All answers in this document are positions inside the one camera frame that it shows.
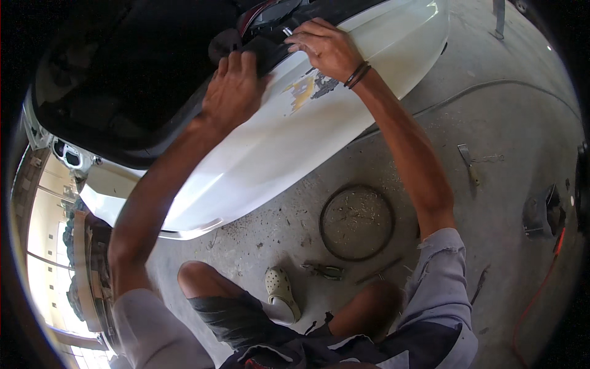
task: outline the exposed primer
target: exposed primer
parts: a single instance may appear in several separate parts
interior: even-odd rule
[[[326,77],[323,73],[317,72],[314,84],[317,86],[317,92],[313,94],[312,99],[318,99],[330,91],[333,91],[338,86],[338,80]]]
[[[291,90],[291,94],[295,98],[291,102],[291,106],[293,107],[293,109],[291,110],[291,114],[298,111],[305,104],[305,102],[309,99],[309,97],[312,95],[313,86],[314,86],[314,77],[315,77],[315,75],[305,77],[304,79],[302,79],[298,82],[290,84],[289,86],[287,86],[286,89],[284,89],[283,92]]]

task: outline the shirt sleeve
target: shirt sleeve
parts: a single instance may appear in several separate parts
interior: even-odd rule
[[[465,279],[465,245],[454,228],[436,231],[418,246],[418,266],[405,286],[398,329],[419,321],[471,327]]]
[[[134,289],[114,304],[123,353],[133,368],[214,368],[201,343],[150,290]]]

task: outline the metal ring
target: metal ring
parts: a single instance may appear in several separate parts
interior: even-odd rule
[[[360,190],[370,191],[381,198],[381,200],[385,204],[385,208],[387,209],[387,211],[389,212],[389,215],[391,217],[391,228],[389,229],[389,234],[385,237],[385,240],[383,241],[382,245],[380,245],[373,253],[371,253],[367,256],[363,256],[363,257],[346,257],[346,256],[342,256],[339,253],[337,253],[336,251],[334,251],[334,249],[330,246],[329,242],[327,241],[327,235],[326,235],[326,230],[324,229],[323,220],[326,215],[326,211],[329,208],[332,201],[341,193],[343,193],[345,191],[354,190],[355,188],[360,189]],[[320,213],[319,227],[320,227],[320,236],[322,237],[322,242],[324,243],[326,250],[328,250],[330,252],[330,254],[334,255],[338,259],[343,260],[345,262],[364,262],[365,260],[369,260],[370,258],[374,257],[375,255],[377,255],[378,253],[383,251],[383,249],[386,248],[387,245],[389,244],[389,242],[391,241],[391,238],[394,235],[395,213],[394,213],[393,207],[391,206],[391,203],[389,203],[386,196],[383,195],[383,193],[381,193],[380,191],[376,190],[375,188],[373,188],[371,186],[364,185],[364,184],[349,185],[349,186],[345,186],[345,187],[339,189],[338,191],[334,192],[332,195],[330,195],[328,200],[326,200],[326,203],[322,207],[322,212]]]

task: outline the car wheel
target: car wheel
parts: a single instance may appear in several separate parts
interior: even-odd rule
[[[514,5],[516,6],[516,9],[518,9],[518,11],[521,14],[525,14],[526,13],[526,3],[522,0],[516,0],[516,2],[514,3]]]

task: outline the white car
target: white car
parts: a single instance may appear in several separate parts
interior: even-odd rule
[[[449,31],[448,0],[240,2],[256,5],[247,11],[211,0],[204,14],[207,3],[84,10],[90,15],[74,14],[40,62],[21,116],[30,144],[51,147],[83,182],[88,208],[111,226],[199,112],[216,53],[254,50],[259,74],[273,79],[260,110],[195,168],[161,237],[192,239],[248,214],[373,124],[353,92],[312,68],[304,52],[288,54],[290,30],[322,17],[349,32],[399,98],[434,65]],[[215,38],[227,28],[238,31]]]

